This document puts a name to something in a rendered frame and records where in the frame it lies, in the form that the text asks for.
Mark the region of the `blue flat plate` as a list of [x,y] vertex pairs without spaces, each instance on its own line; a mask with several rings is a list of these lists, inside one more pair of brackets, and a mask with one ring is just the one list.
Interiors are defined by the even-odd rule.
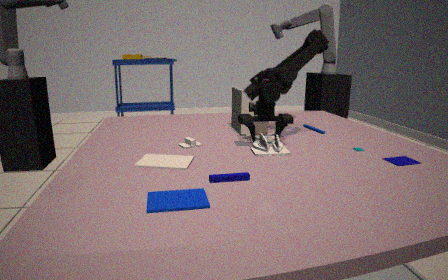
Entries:
[[210,208],[203,189],[148,192],[146,213],[176,212]]

